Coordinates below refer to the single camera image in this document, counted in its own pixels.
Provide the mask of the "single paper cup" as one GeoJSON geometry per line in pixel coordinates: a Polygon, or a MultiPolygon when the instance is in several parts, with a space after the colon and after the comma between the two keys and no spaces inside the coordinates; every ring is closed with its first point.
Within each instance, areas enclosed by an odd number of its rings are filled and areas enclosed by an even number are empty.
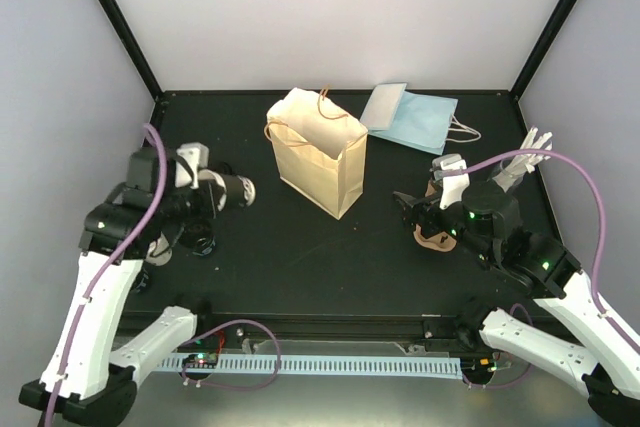
{"type": "Polygon", "coordinates": [[[204,169],[198,173],[198,183],[216,213],[226,208],[246,208],[255,202],[256,188],[247,177],[204,169]]]}

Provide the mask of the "brown paper bag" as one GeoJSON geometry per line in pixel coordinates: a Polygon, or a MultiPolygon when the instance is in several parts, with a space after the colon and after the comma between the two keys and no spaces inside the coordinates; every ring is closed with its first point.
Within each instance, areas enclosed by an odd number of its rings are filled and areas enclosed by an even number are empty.
{"type": "Polygon", "coordinates": [[[294,88],[266,114],[280,179],[339,220],[363,193],[368,129],[326,88],[294,88]]]}

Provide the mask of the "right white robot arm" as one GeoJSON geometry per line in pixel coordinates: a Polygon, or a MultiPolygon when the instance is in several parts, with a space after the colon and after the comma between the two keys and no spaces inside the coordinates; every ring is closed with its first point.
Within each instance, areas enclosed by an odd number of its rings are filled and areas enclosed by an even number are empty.
{"type": "Polygon", "coordinates": [[[490,306],[454,326],[457,343],[513,353],[586,397],[612,426],[639,423],[639,336],[602,296],[580,262],[558,240],[527,231],[518,201],[493,181],[474,182],[456,201],[444,192],[416,198],[396,192],[404,220],[422,234],[448,234],[480,265],[560,321],[570,343],[490,306]]]}

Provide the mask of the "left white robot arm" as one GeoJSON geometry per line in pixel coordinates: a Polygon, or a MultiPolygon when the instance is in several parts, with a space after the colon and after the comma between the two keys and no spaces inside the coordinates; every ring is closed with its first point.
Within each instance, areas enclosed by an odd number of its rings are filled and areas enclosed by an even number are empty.
{"type": "Polygon", "coordinates": [[[21,387],[21,405],[79,426],[118,426],[143,382],[187,341],[207,344],[215,323],[206,304],[166,307],[124,346],[113,343],[128,295],[145,286],[145,265],[162,266],[172,244],[164,228],[182,231],[231,206],[255,199],[253,183],[209,165],[201,143],[177,149],[143,147],[130,159],[127,177],[85,218],[78,276],[58,344],[36,380],[21,387]]]}

